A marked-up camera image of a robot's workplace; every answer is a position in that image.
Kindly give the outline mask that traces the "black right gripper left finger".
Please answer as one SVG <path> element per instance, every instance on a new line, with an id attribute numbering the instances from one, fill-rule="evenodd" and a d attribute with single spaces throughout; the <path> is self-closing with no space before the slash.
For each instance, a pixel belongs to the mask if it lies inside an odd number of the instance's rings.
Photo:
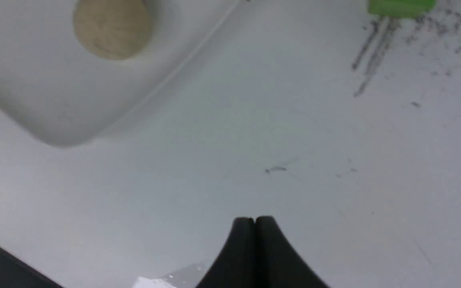
<path id="1" fill-rule="evenodd" d="M 236 218 L 218 257 L 198 288 L 252 288 L 255 284 L 255 223 Z"/>

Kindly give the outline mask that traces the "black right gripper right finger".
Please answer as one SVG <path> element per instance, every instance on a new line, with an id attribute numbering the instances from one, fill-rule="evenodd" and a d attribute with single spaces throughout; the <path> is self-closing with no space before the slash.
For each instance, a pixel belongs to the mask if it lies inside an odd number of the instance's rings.
<path id="1" fill-rule="evenodd" d="M 291 246 L 274 217 L 255 221 L 257 288 L 327 288 Z"/>

